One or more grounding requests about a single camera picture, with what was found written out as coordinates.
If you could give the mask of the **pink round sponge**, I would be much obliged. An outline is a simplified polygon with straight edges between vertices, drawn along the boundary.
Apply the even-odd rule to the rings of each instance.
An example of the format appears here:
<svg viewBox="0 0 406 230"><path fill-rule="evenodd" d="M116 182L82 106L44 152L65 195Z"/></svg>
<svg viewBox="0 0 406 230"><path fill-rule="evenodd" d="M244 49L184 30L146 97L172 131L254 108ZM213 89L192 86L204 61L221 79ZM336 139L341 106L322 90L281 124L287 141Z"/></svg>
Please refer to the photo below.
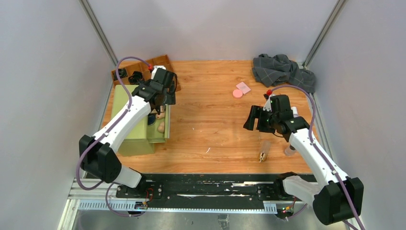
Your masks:
<svg viewBox="0 0 406 230"><path fill-rule="evenodd" d="M232 92L232 96L236 99L240 99L244 96L244 93L240 89L235 89Z"/></svg>

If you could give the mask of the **pink square pad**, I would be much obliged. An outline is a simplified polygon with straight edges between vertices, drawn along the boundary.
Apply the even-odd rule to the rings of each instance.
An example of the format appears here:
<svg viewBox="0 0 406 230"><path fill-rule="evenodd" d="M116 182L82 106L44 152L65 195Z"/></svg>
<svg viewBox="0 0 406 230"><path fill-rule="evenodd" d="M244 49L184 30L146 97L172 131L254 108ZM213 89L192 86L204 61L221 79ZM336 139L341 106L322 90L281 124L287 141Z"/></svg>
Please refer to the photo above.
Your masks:
<svg viewBox="0 0 406 230"><path fill-rule="evenodd" d="M240 82L239 84L236 85L236 87L242 91L243 94L247 94L248 92L251 91L251 88L249 88L244 82Z"/></svg>

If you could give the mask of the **green drawer box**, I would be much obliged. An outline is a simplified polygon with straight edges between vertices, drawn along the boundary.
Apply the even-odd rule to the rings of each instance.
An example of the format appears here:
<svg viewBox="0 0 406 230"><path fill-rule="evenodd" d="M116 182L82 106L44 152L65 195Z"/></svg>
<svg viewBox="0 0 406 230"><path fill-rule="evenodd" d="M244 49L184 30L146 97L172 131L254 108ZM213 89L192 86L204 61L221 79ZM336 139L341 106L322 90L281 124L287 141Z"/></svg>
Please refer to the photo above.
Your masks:
<svg viewBox="0 0 406 230"><path fill-rule="evenodd" d="M111 118L127 103L128 95L121 85L117 85L113 92ZM170 132L170 109L171 105L165 106L166 117L156 120L153 126L147 125L147 117L144 117L129 133L121 144L118 153L124 157L139 156L155 153L158 143L166 143ZM161 122L165 122L165 132L157 132Z"/></svg>

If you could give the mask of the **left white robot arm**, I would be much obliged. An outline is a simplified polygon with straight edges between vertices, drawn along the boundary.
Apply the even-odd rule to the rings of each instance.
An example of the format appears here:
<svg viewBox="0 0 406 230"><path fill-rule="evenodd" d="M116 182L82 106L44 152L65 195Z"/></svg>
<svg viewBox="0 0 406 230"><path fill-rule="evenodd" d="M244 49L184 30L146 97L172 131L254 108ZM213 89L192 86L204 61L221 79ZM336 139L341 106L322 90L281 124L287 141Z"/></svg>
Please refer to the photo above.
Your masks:
<svg viewBox="0 0 406 230"><path fill-rule="evenodd" d="M80 181L79 171L84 170L101 182L121 184L128 187L128 192L135 198L146 194L147 185L144 176L136 170L123 166L116 153L124 139L134 127L153 110L161 112L166 104L175 104L172 97L177 89L177 75L164 67L152 70L151 79L141 83L132 92L123 87L128 101L116 116L92 136L84 135L79 140L79 161L76 166L76 179L84 190L97 187L86 187Z"/></svg>

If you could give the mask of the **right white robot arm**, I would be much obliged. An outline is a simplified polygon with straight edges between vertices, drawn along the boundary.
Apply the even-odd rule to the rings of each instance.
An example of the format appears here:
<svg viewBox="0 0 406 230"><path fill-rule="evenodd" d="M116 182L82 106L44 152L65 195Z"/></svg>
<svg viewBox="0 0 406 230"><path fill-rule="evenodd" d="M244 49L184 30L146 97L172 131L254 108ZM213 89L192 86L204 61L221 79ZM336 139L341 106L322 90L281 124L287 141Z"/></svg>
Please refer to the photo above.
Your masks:
<svg viewBox="0 0 406 230"><path fill-rule="evenodd" d="M322 148L310 124L295 116L287 95L270 96L264 106L251 106L247 130L278 133L305 160L317 183L312 184L299 175L287 172L276 180L274 194L285 200L295 196L313 208L324 225L358 218L361 214L364 185L358 177L351 178Z"/></svg>

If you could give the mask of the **clear gold-cap bottle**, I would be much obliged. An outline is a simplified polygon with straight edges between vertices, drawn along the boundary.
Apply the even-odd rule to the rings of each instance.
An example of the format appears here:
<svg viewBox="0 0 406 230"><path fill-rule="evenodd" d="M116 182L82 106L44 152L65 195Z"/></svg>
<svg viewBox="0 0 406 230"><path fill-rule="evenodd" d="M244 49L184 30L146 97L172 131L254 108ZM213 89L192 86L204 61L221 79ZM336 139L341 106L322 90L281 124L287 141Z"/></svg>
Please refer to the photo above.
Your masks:
<svg viewBox="0 0 406 230"><path fill-rule="evenodd" d="M268 140L263 141L262 146L259 150L259 162L264 162L270 152L271 142Z"/></svg>

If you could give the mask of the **white tube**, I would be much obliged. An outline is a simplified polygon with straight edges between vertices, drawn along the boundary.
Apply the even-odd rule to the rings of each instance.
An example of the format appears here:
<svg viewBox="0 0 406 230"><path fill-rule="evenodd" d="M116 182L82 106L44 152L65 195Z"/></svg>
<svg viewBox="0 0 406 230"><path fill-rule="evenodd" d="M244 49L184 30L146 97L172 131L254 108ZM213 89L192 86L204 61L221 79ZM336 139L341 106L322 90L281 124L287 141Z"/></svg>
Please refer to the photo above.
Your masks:
<svg viewBox="0 0 406 230"><path fill-rule="evenodd" d="M292 110L292 112L293 112L293 116L294 116L294 117L298 117L298 116L299 116L299 115L298 115L298 111L297 111L297 107L293 106L293 107L291 107L291 110Z"/></svg>

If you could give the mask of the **grey checked cloth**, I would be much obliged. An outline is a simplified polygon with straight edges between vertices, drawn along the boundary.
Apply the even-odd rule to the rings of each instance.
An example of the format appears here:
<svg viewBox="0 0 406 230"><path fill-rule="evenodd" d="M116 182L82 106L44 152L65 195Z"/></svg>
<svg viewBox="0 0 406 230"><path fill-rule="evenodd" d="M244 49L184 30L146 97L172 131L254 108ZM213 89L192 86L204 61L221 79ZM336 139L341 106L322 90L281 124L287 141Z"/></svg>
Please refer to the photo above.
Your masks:
<svg viewBox="0 0 406 230"><path fill-rule="evenodd" d="M288 83L307 93L315 93L315 74L300 68L297 62L290 60L285 54L273 57L261 54L253 58L252 73L255 81L268 88Z"/></svg>

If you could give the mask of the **small black-cap bottle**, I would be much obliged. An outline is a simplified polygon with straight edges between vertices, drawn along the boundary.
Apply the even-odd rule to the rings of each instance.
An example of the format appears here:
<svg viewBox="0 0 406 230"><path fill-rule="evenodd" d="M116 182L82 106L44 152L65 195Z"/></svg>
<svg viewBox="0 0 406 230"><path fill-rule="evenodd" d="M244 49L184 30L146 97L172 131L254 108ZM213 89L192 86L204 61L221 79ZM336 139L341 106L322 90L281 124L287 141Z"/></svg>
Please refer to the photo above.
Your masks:
<svg viewBox="0 0 406 230"><path fill-rule="evenodd" d="M293 156L296 152L297 152L296 148L293 147L292 145L289 145L289 146L284 150L285 156Z"/></svg>

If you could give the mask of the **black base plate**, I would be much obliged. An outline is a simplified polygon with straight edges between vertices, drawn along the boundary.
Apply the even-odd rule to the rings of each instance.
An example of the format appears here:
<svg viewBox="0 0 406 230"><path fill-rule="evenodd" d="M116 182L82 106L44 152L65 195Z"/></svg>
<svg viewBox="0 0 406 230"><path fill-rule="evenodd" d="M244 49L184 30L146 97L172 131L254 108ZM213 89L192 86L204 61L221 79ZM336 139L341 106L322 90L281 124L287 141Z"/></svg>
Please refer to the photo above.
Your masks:
<svg viewBox="0 0 406 230"><path fill-rule="evenodd" d="M144 191L122 185L100 186L102 201L116 210L186 212L280 212L298 211L303 201L279 195L277 174L146 174Z"/></svg>

